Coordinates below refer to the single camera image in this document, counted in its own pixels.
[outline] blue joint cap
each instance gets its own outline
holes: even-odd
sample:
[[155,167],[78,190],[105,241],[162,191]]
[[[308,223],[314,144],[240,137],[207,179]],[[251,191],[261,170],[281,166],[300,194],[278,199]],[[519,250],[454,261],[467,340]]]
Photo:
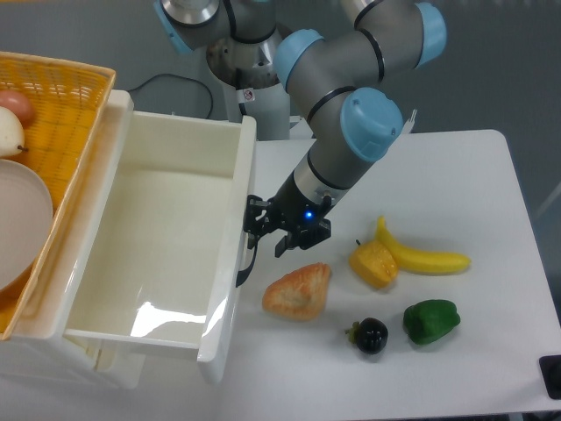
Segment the blue joint cap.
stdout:
[[175,51],[179,54],[193,53],[193,50],[183,42],[183,39],[181,39],[175,28],[167,19],[166,13],[164,13],[164,10],[162,9],[160,2],[158,0],[155,1],[153,6],[154,6],[154,10],[156,11],[156,15],[160,19],[161,25],[166,30],[166,34],[175,48]]
[[343,102],[341,130],[344,139],[363,161],[380,160],[402,129],[399,108],[379,90],[360,88]]
[[423,17],[423,53],[417,66],[435,59],[446,46],[446,23],[440,11],[430,3],[415,4]]
[[273,67],[284,90],[287,90],[288,78],[302,54],[320,39],[323,37],[313,29],[301,29],[291,33],[280,43],[274,55]]

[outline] yellow basket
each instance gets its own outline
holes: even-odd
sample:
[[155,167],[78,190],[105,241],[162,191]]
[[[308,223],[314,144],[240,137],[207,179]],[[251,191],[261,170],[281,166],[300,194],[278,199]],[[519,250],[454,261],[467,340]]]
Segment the yellow basket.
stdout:
[[0,340],[11,336],[80,181],[115,71],[73,61],[0,52],[0,90],[29,98],[35,119],[25,128],[29,150],[11,159],[35,171],[53,199],[53,224],[38,257],[0,293]]

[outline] wire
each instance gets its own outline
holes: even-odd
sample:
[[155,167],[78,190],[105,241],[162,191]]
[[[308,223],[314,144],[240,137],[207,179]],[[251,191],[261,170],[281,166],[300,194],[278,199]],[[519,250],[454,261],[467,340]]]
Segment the wire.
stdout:
[[208,120],[210,117],[210,114],[212,114],[212,110],[214,109],[214,97],[212,96],[212,92],[210,91],[210,88],[205,85],[204,83],[202,83],[201,81],[197,81],[196,79],[193,79],[191,77],[186,77],[186,76],[181,76],[181,75],[174,75],[173,73],[159,73],[157,75],[152,76],[150,79],[142,82],[139,84],[139,86],[137,86],[136,88],[132,88],[132,89],[128,89],[127,92],[129,94],[133,93],[134,91],[137,90],[141,90],[142,88],[144,88],[148,83],[155,81],[156,79],[159,79],[161,77],[172,77],[175,79],[180,79],[183,81],[188,81],[188,82],[193,82],[196,83],[197,85],[203,87],[207,93],[209,94],[209,99],[210,99],[210,108],[209,108],[209,112],[207,112],[207,115],[204,119]]

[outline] toy pepper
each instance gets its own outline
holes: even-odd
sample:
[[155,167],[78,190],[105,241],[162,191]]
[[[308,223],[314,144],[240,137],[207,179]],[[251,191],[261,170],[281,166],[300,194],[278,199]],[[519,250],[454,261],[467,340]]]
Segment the toy pepper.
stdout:
[[456,304],[447,300],[427,300],[408,307],[403,313],[403,327],[417,345],[439,340],[459,325]]
[[349,257],[351,269],[375,288],[388,286],[397,276],[392,254],[378,240],[362,244]]

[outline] green bell pepper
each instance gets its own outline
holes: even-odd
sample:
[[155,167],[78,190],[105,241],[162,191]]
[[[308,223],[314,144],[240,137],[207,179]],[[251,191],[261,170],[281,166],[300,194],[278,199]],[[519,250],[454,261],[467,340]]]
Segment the green bell pepper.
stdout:
[[408,307],[403,313],[403,327],[417,345],[439,340],[459,325],[456,304],[447,300],[427,300]]

